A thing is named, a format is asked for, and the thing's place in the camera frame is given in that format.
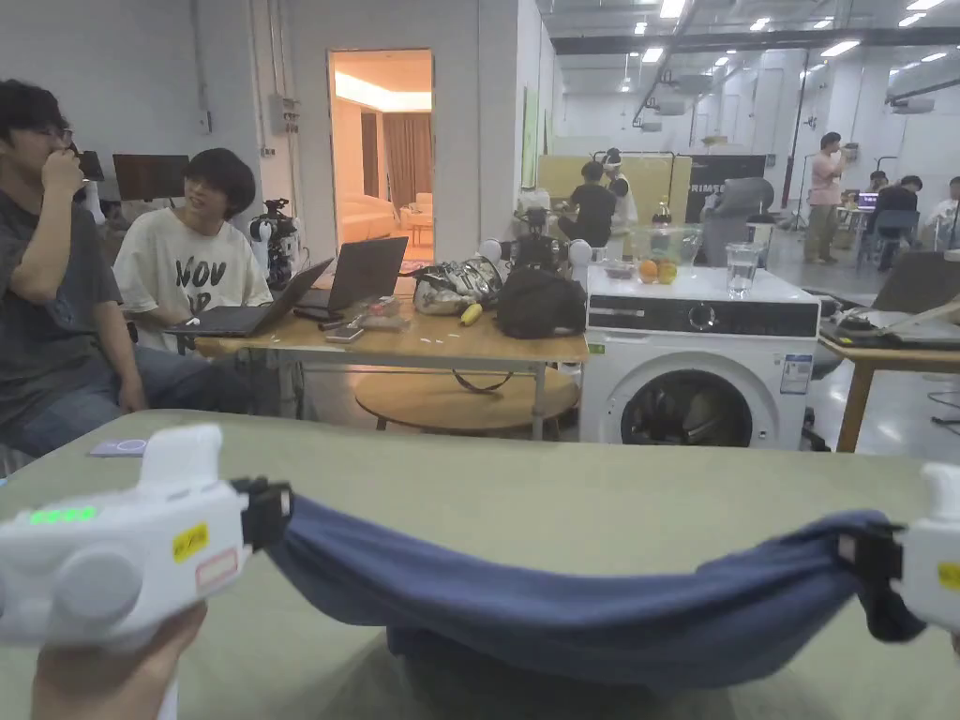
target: hand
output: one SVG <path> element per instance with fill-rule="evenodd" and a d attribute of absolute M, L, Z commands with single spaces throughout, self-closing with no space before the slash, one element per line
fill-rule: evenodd
<path fill-rule="evenodd" d="M 139 377 L 135 380 L 124 380 L 120 384 L 119 400 L 120 410 L 124 415 L 150 409 L 150 405 L 147 404 L 147 396 L 143 392 L 143 383 Z"/>
<path fill-rule="evenodd" d="M 31 720 L 156 720 L 177 662 L 205 617 L 206 605 L 200 605 L 172 618 L 133 655 L 44 648 L 36 661 Z"/>
<path fill-rule="evenodd" d="M 45 190 L 62 190 L 70 197 L 84 186 L 84 171 L 72 150 L 57 150 L 50 154 L 43 164 L 42 177 Z"/>

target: washing machine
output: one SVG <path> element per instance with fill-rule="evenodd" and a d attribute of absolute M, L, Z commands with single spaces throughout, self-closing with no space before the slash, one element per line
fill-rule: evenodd
<path fill-rule="evenodd" d="M 644 285 L 591 265 L 580 439 L 796 450 L 819 325 L 816 298 L 763 270 L 732 299 L 725 268 Z"/>

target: green tabletop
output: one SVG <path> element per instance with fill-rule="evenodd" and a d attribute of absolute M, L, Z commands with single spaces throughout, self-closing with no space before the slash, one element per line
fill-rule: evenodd
<path fill-rule="evenodd" d="M 225 432 L 225 478 L 285 479 L 337 510 L 491 561 L 553 571 L 688 571 L 829 513 L 875 508 L 909 521 L 926 510 L 920 465 L 899 458 L 534 444 L 149 412 L 15 474 L 0 489 L 0 516 L 134 483 L 138 460 L 86 457 L 103 440 L 211 420 Z M 5 720 L 27 717 L 35 654 L 0 649 Z M 884 646 L 870 637 L 856 603 L 774 678 L 655 700 L 480 660 L 441 668 L 397 660 L 381 629 L 314 611 L 266 557 L 211 601 L 180 667 L 181 720 L 941 720 L 957 708 L 960 668 L 946 634 Z"/>

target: yellow sticker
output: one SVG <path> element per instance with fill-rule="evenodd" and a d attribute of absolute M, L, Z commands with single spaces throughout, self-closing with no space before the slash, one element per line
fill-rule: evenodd
<path fill-rule="evenodd" d="M 205 522 L 174 538 L 174 562 L 183 563 L 210 544 L 210 530 Z"/>
<path fill-rule="evenodd" d="M 940 575 L 940 585 L 948 590 L 960 592 L 960 564 L 940 563 L 937 566 L 937 574 Z"/>

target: banana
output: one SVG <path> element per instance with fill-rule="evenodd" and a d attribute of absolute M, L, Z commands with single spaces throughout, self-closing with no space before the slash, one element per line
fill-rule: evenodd
<path fill-rule="evenodd" d="M 483 305 L 475 302 L 464 311 L 463 315 L 460 316 L 460 324 L 463 327 L 470 327 L 472 324 L 480 320 L 481 315 L 483 315 Z"/>

